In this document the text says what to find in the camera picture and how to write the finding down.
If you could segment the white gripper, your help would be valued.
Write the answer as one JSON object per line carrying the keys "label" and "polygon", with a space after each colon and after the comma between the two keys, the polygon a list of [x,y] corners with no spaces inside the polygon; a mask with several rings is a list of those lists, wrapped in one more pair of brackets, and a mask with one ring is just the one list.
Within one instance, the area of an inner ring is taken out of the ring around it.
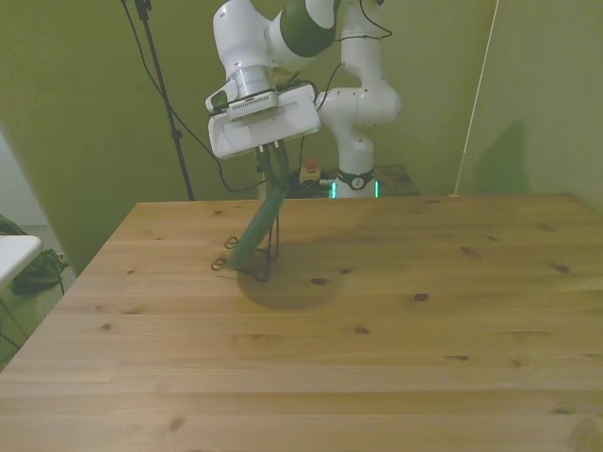
{"label": "white gripper", "polygon": [[[310,85],[277,93],[269,91],[228,106],[209,120],[213,155],[227,159],[256,149],[256,161],[271,188],[288,187],[289,162],[284,141],[314,134],[321,126]],[[277,169],[272,169],[269,145]]]}

